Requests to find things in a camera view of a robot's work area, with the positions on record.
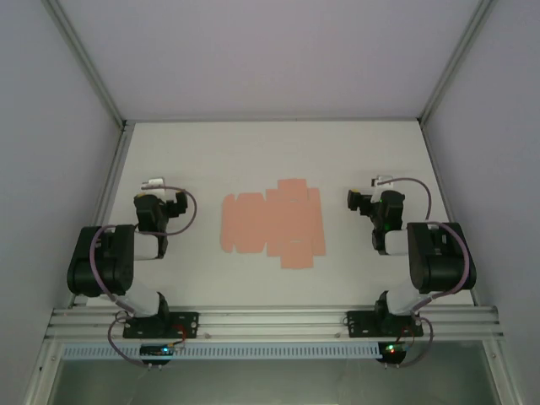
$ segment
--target wire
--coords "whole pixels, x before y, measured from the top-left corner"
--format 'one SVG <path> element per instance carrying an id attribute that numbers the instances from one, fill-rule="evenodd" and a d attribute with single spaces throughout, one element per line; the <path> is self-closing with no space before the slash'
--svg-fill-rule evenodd
<path id="1" fill-rule="evenodd" d="M 92 241 L 90 242 L 90 252 L 89 252 L 89 260 L 90 260 L 90 269 L 92 270 L 92 273 L 94 274 L 95 282 L 100 286 L 101 291 L 105 293 L 109 299 L 114 302 L 116 305 L 118 305 L 120 308 L 127 312 L 135 312 L 135 310 L 128 304 L 125 304 L 124 302 L 120 301 L 105 285 L 103 280 L 101 279 L 100 272 L 98 272 L 98 268 L 95 266 L 95 247 L 98 243 L 98 240 L 100 239 L 101 234 L 105 232 L 106 230 L 110 230 L 112 228 L 115 228 L 116 225 L 106 225 L 102 226 L 98 229 L 98 231 L 95 233 L 94 238 L 92 238 Z"/>
<path id="2" fill-rule="evenodd" d="M 401 363 L 401 364 L 387 364 L 387 365 L 389 365 L 390 367 L 392 367 L 394 369 L 402 369 L 402 368 L 410 367 L 411 365 L 417 364 L 421 359 L 423 359 L 428 354 L 429 350 L 431 349 L 431 345 L 433 343 L 433 338 L 435 336 L 435 334 L 433 332 L 433 325 L 431 324 L 431 322 L 427 318 L 424 318 L 422 316 L 419 316 L 416 319 L 428 324 L 428 327 L 429 327 L 428 344 L 425 347 L 425 349 L 422 351 L 422 353 L 420 353 L 417 357 L 415 357 L 411 361 L 407 361 L 407 362 Z"/>
<path id="3" fill-rule="evenodd" d="M 462 278 L 459 280 L 459 282 L 451 289 L 449 289 L 448 291 L 444 291 L 442 293 L 437 293 L 437 294 L 433 294 L 431 295 L 430 297 L 426 298 L 425 300 L 422 300 L 420 301 L 418 304 L 416 304 L 412 309 L 411 309 L 411 312 L 414 314 L 415 312 L 417 312 L 420 308 L 426 306 L 427 304 L 429 304 L 431 301 L 433 300 L 436 300 L 440 297 L 444 297 L 444 296 L 447 296 L 447 295 L 451 295 L 451 294 L 455 294 L 457 292 L 459 292 L 462 288 L 463 288 L 463 285 L 465 284 L 465 282 L 467 281 L 468 279 L 468 276 L 469 276 L 469 272 L 470 272 L 470 260 L 469 260 L 469 252 L 468 252 L 468 249 L 467 249 L 467 245 L 465 245 L 465 241 L 463 240 L 463 238 L 457 234 L 457 232 L 455 230 L 453 230 L 450 226 L 446 225 L 446 224 L 442 224 L 440 222 L 435 222 L 435 221 L 430 221 L 430 222 L 426 222 L 426 224 L 429 224 L 429 225 L 437 225 L 439 226 L 440 228 L 442 228 L 443 230 L 445 230 L 446 232 L 448 232 L 450 235 L 452 235 L 452 237 L 454 239 L 456 239 L 457 241 L 457 244 L 461 247 L 462 249 L 462 255 L 463 255 L 463 275 L 462 275 Z M 428 341 L 428 345 L 426 346 L 426 348 L 424 349 L 424 351 L 415 359 L 407 362 L 407 363 L 402 363 L 399 365 L 399 368 L 402 368 L 402 367 L 409 367 L 411 365 L 415 365 L 417 364 L 421 359 L 423 359 L 426 354 L 429 352 L 429 350 L 431 349 L 431 343 L 433 342 L 433 338 L 434 338 L 434 332 L 433 332 L 433 325 L 431 324 L 431 322 L 427 319 L 427 318 L 424 318 L 422 316 L 418 316 L 416 317 L 415 315 L 413 315 L 413 318 L 417 319 L 417 320 L 420 320 L 420 321 L 423 321 L 425 323 L 428 324 L 428 327 L 429 327 L 429 341 Z"/>
<path id="4" fill-rule="evenodd" d="M 189 220 L 186 226 L 184 226 L 180 230 L 176 230 L 175 232 L 141 232 L 138 230 L 137 232 L 141 235 L 154 235 L 154 236 L 174 236 L 179 235 L 182 232 L 185 232 L 190 226 L 192 226 L 193 221 L 195 220 L 195 217 L 197 217 L 197 200 L 191 194 L 188 190 L 184 190 L 183 188 L 179 187 L 173 187 L 173 186 L 144 186 L 142 187 L 143 190 L 175 190 L 177 192 L 184 192 L 192 201 L 193 201 L 193 215 L 192 218 Z"/>
<path id="5" fill-rule="evenodd" d="M 138 367 L 144 367 L 145 369 L 148 368 L 148 366 L 143 363 L 141 360 L 135 360 L 135 359 L 132 359 L 131 357 L 128 357 L 126 356 L 121 350 L 120 348 L 118 348 L 118 346 L 116 346 L 116 344 L 112 341 L 112 328 L 117 324 L 117 323 L 121 323 L 121 321 L 127 321 L 129 319 L 131 319 L 132 317 L 131 316 L 121 316 L 121 317 L 118 317 L 119 314 L 121 314 L 122 311 L 119 310 L 116 314 L 115 314 L 115 320 L 109 325 L 109 330 L 107 330 L 107 340 L 109 341 L 109 344 L 110 346 L 112 347 L 112 349 L 120 356 L 122 357 L 124 360 L 126 360 L 128 363 L 132 364 L 132 365 L 136 365 Z"/>
<path id="6" fill-rule="evenodd" d="M 429 216 L 431 215 L 431 191 L 429 190 L 429 187 L 423 181 L 415 179 L 413 177 L 398 177 L 397 179 L 379 181 L 376 185 L 382 186 L 383 184 L 390 184 L 396 181 L 413 181 L 415 183 L 418 183 L 425 189 L 425 192 L 428 193 L 428 212 L 425 214 L 425 220 L 427 221 L 429 219 Z"/>
<path id="7" fill-rule="evenodd" d="M 411 337 L 413 338 L 413 341 L 411 342 L 409 346 L 411 348 L 414 345 L 414 331 L 411 327 L 408 327 L 408 326 L 402 327 L 402 331 L 399 333 L 399 336 L 397 337 L 395 343 L 399 343 L 400 339 L 403 338 L 403 332 L 405 332 L 406 330 L 408 330 L 411 333 Z"/>
<path id="8" fill-rule="evenodd" d="M 438 299 L 440 297 L 445 297 L 447 295 L 458 293 L 463 288 L 463 285 L 467 281 L 467 279 L 469 277 L 469 273 L 470 273 L 469 252 L 468 252 L 468 249 L 467 249 L 467 245 L 465 245 L 465 241 L 461 238 L 461 236 L 458 235 L 455 230 L 453 230 L 450 226 L 448 226 L 446 224 L 442 224 L 440 222 L 435 222 L 435 221 L 426 222 L 426 224 L 439 226 L 440 228 L 442 228 L 443 230 L 448 232 L 450 235 L 452 235 L 452 237 L 456 240 L 457 244 L 462 249 L 463 275 L 462 275 L 462 278 L 459 280 L 459 282 L 456 284 L 456 286 L 454 286 L 452 289 L 449 289 L 448 291 L 443 291 L 441 293 L 433 294 L 433 295 L 429 296 L 428 298 L 426 298 L 425 300 L 422 300 L 419 303 L 417 303 L 411 309 L 412 313 L 417 312 L 420 308 L 426 306 L 427 304 L 429 304 L 433 300 L 436 300 L 436 299 Z"/>
<path id="9" fill-rule="evenodd" d="M 187 223 L 187 225 L 180 229 L 180 230 L 177 230 L 176 232 L 171 232 L 171 233 L 165 233 L 165 232 L 139 232 L 139 234 L 143 234 L 143 235 L 156 235 L 156 236 L 172 236 L 172 235 L 178 235 L 178 234 L 181 234 L 182 232 L 186 231 L 190 226 L 192 226 L 193 224 L 193 221 L 195 220 L 195 217 L 197 216 L 197 200 L 195 199 L 195 197 L 190 193 L 188 192 L 187 190 L 184 190 L 184 189 L 181 189 L 181 188 L 178 188 L 178 187 L 172 187 L 172 186 L 146 186 L 146 187 L 143 187 L 144 190 L 149 190 L 149 189 L 166 189 L 166 190 L 177 190 L 179 192 L 184 192 L 185 194 L 187 194 L 189 196 L 189 198 L 193 201 L 193 215 L 192 215 L 192 218 L 189 220 L 189 222 Z M 131 313 L 134 313 L 135 312 L 135 309 L 132 308 L 130 305 L 122 302 L 121 300 L 119 300 L 108 288 L 107 286 L 105 285 L 105 283 L 103 282 L 103 279 L 101 278 L 100 276 L 100 272 L 98 271 L 98 268 L 97 266 L 95 265 L 95 247 L 97 246 L 97 243 L 98 243 L 98 240 L 100 239 L 100 236 L 106 231 L 106 230 L 111 230 L 113 228 L 115 228 L 116 225 L 106 225 L 106 226 L 102 226 L 101 228 L 98 229 L 98 231 L 94 234 L 94 237 L 92 238 L 92 241 L 90 242 L 90 251 L 89 251 L 89 261 L 90 261 L 90 269 L 92 270 L 92 273 L 94 274 L 94 278 L 95 278 L 95 282 L 100 286 L 101 288 L 101 291 L 103 291 L 103 293 L 109 297 L 109 299 L 115 303 L 116 305 L 118 305 L 120 308 L 122 308 L 123 310 L 125 310 L 126 312 L 131 312 Z"/>

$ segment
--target white tabletop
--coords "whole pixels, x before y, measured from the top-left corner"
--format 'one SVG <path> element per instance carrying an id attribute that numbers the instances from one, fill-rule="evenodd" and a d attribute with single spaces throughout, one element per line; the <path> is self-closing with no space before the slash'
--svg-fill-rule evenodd
<path id="1" fill-rule="evenodd" d="M 408 257 L 380 256 L 371 245 L 369 219 L 347 209 L 348 189 L 369 186 L 377 175 L 424 181 L 433 194 L 431 218 L 447 220 L 415 121 L 137 124 L 109 222 L 137 223 L 133 197 L 149 178 L 164 177 L 167 185 L 195 195 L 197 218 L 186 233 L 169 238 L 165 258 L 135 262 L 135 276 L 170 305 L 370 305 L 409 278 Z M 266 252 L 224 252 L 224 197 L 264 193 L 289 178 L 305 178 L 320 189 L 327 254 L 315 256 L 313 268 L 298 270 L 282 269 L 279 257 Z M 403 222 L 422 221 L 424 189 L 405 182 L 394 189 L 406 196 Z M 168 231 L 182 227 L 191 209 L 172 219 Z M 154 245 L 153 236 L 139 236 L 135 254 Z M 461 292 L 437 303 L 473 301 Z"/>

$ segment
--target purple cable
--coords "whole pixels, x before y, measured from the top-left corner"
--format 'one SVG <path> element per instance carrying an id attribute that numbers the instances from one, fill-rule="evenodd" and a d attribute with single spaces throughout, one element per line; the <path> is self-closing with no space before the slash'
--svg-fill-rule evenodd
<path id="1" fill-rule="evenodd" d="M 129 306 L 128 304 L 124 304 L 122 301 L 120 301 L 117 297 L 115 297 L 111 291 L 106 287 L 105 283 L 101 279 L 100 273 L 98 272 L 98 268 L 95 266 L 95 246 L 98 243 L 98 240 L 100 239 L 101 234 L 105 232 L 106 230 L 115 228 L 115 225 L 106 225 L 102 226 L 98 229 L 98 231 L 95 233 L 94 238 L 92 238 L 92 242 L 90 243 L 90 252 L 89 252 L 89 259 L 90 259 L 90 268 L 92 269 L 92 273 L 94 274 L 95 282 L 100 286 L 101 291 L 105 293 L 109 299 L 117 304 L 119 307 L 121 307 L 123 310 L 127 312 L 135 312 L 135 310 Z"/>
<path id="2" fill-rule="evenodd" d="M 420 308 L 426 306 L 431 301 L 436 300 L 437 298 L 440 298 L 440 297 L 444 297 L 444 296 L 447 296 L 447 295 L 450 295 L 450 294 L 455 294 L 455 293 L 459 292 L 462 289 L 465 282 L 467 281 L 467 278 L 469 277 L 469 271 L 470 271 L 470 269 L 469 269 L 469 267 L 470 267 L 469 252 L 467 250 L 467 245 L 465 245 L 465 242 L 463 241 L 461 236 L 458 235 L 455 230 L 453 230 L 450 226 L 448 226 L 446 224 L 441 224 L 440 222 L 435 222 L 435 221 L 426 222 L 426 224 L 437 225 L 440 228 L 442 228 L 443 230 L 445 230 L 446 232 L 448 232 L 450 235 L 452 235 L 452 237 L 454 239 L 456 239 L 457 244 L 459 245 L 459 247 L 461 247 L 462 254 L 463 254 L 463 262 L 464 262 L 463 263 L 463 275 L 462 275 L 462 278 L 459 280 L 459 282 L 452 289 L 449 289 L 448 291 L 443 291 L 442 293 L 433 294 L 430 297 L 426 298 L 425 300 L 422 300 L 419 303 L 417 303 L 411 309 L 411 312 L 413 313 L 413 317 L 416 317 L 414 315 L 414 313 L 416 313 L 416 311 L 418 311 Z M 428 324 L 428 327 L 429 327 L 428 345 L 426 346 L 425 350 L 416 359 L 413 359 L 413 360 L 411 360 L 411 361 L 409 361 L 407 363 L 400 364 L 399 365 L 400 369 L 402 367 L 409 367 L 411 365 L 417 364 L 421 359 L 423 359 L 426 356 L 426 354 L 431 349 L 431 343 L 433 342 L 433 337 L 434 337 L 433 325 L 431 324 L 431 322 L 427 318 L 424 318 L 422 316 L 418 316 L 418 317 L 416 317 L 416 319 L 418 319 L 420 321 L 424 321 L 425 323 Z"/>
<path id="3" fill-rule="evenodd" d="M 413 181 L 415 183 L 418 183 L 420 186 L 422 186 L 425 189 L 425 191 L 428 193 L 428 212 L 425 214 L 425 219 L 427 221 L 429 219 L 429 216 L 431 215 L 431 191 L 429 190 L 429 187 L 427 187 L 423 181 L 419 179 L 415 179 L 413 177 L 398 177 L 397 179 L 380 181 L 377 183 L 377 186 L 380 186 L 383 184 L 390 184 L 395 181 Z"/>
<path id="4" fill-rule="evenodd" d="M 404 367 L 410 367 L 411 365 L 417 364 L 421 359 L 423 359 L 428 354 L 429 350 L 431 349 L 431 344 L 433 343 L 433 338 L 435 336 L 435 334 L 433 333 L 433 325 L 431 324 L 429 319 L 424 318 L 422 316 L 419 316 L 416 319 L 428 324 L 428 327 L 429 327 L 428 345 L 425 347 L 424 351 L 418 355 L 418 357 L 415 357 L 411 361 L 408 361 L 406 363 L 401 363 L 401 364 L 388 364 L 389 366 L 395 369 L 402 369 Z"/>
<path id="5" fill-rule="evenodd" d="M 426 224 L 437 225 L 443 230 L 445 230 L 446 232 L 448 232 L 450 235 L 452 235 L 454 239 L 456 239 L 457 244 L 459 245 L 459 247 L 461 247 L 462 254 L 463 254 L 463 275 L 462 275 L 462 278 L 459 280 L 459 282 L 452 289 L 449 289 L 448 291 L 443 291 L 441 293 L 433 294 L 430 297 L 426 298 L 425 300 L 418 302 L 412 309 L 413 313 L 418 311 L 420 308 L 426 306 L 431 301 L 436 300 L 437 298 L 445 297 L 447 295 L 451 295 L 451 294 L 455 294 L 459 292 L 463 288 L 463 285 L 465 284 L 465 282 L 467 281 L 467 278 L 469 277 L 469 271 L 470 271 L 469 252 L 467 250 L 467 245 L 465 245 L 465 241 L 463 241 L 461 236 L 458 235 L 455 230 L 453 230 L 450 226 L 446 224 L 441 224 L 440 222 L 435 222 L 435 221 L 426 222 Z"/>
<path id="6" fill-rule="evenodd" d="M 115 314 L 115 320 L 109 325 L 109 330 L 107 331 L 107 340 L 109 341 L 109 344 L 110 346 L 112 347 L 112 349 L 120 356 L 122 357 L 124 360 L 126 360 L 128 363 L 132 364 L 132 365 L 137 365 L 139 367 L 144 367 L 144 368 L 147 368 L 148 366 L 143 363 L 142 361 L 140 360 L 135 360 L 135 359 L 132 359 L 130 357 L 127 357 L 121 350 L 118 346 L 116 346 L 116 344 L 112 341 L 112 328 L 117 324 L 119 323 L 120 321 L 126 321 L 128 319 L 131 319 L 130 316 L 121 316 L 121 317 L 118 317 L 118 314 L 120 314 L 121 311 L 118 311 L 116 314 Z"/>
<path id="7" fill-rule="evenodd" d="M 141 235 L 154 235 L 154 236 L 174 236 L 174 235 L 181 234 L 182 232 L 185 232 L 190 226 L 192 226 L 193 221 L 195 220 L 195 217 L 197 217 L 197 200 L 195 199 L 193 194 L 191 194 L 188 190 L 184 190 L 183 188 L 172 187 L 172 186 L 144 186 L 142 189 L 143 190 L 175 190 L 177 192 L 184 192 L 193 201 L 193 215 L 192 215 L 192 218 L 189 220 L 189 222 L 187 223 L 187 225 L 184 228 L 182 228 L 180 230 L 177 230 L 175 232 L 141 232 L 141 231 L 138 231 L 139 234 L 141 234 Z"/>

